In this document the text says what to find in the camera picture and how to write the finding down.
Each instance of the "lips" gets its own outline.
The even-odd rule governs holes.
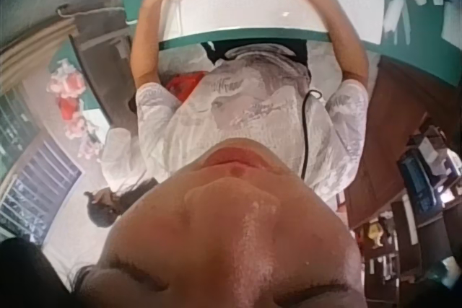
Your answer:
[[[243,164],[256,169],[273,171],[272,166],[257,153],[248,149],[237,147],[221,148],[214,151],[207,157],[207,159],[205,159],[202,167],[212,167],[232,163]]]

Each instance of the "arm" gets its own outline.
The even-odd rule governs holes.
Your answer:
[[[160,83],[157,74],[159,61],[159,24],[163,0],[143,0],[131,52],[131,72],[135,86]]]
[[[355,79],[367,87],[369,63],[352,23],[337,0],[308,0],[323,18],[343,79]]]

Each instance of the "dark hair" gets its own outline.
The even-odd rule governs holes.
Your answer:
[[[14,308],[78,308],[40,248],[20,238],[0,243],[0,302]]]
[[[88,197],[88,217],[94,225],[107,228],[116,222],[118,214],[114,211],[114,208],[103,203],[93,203],[93,195],[91,193],[86,192],[85,196]]]
[[[136,188],[125,192],[119,199],[122,213],[127,211],[135,202],[156,185],[157,181],[152,178],[151,180],[142,182]],[[107,228],[116,222],[119,216],[118,212],[104,203],[93,203],[93,194],[86,192],[84,195],[88,197],[88,216],[93,224],[98,227]]]

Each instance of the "green table edge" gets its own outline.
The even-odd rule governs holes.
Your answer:
[[[137,20],[141,1],[123,0],[128,23]],[[443,6],[433,5],[432,0],[427,0],[424,6],[418,6],[414,0],[407,0],[407,4],[411,17],[411,45],[404,42],[404,26],[401,20],[398,26],[398,45],[394,45],[392,35],[384,35],[380,45],[365,42],[366,49],[415,66],[436,76],[446,84],[458,86],[462,77],[462,54],[457,47],[441,38]],[[163,41],[160,43],[160,49],[244,38],[298,38],[330,41],[324,32],[284,28],[243,28],[203,32]]]

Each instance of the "black cable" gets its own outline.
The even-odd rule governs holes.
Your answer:
[[[318,99],[323,97],[323,93],[319,92],[318,90],[312,89],[306,94],[305,99],[303,100],[303,104],[302,104],[302,126],[303,126],[303,137],[305,139],[305,158],[303,159],[302,173],[300,175],[302,180],[305,180],[306,169],[307,169],[307,165],[308,165],[308,152],[309,152],[308,126],[307,126],[307,122],[306,122],[306,103],[308,102],[308,99],[310,99],[310,96],[313,93],[318,93],[319,94]]]

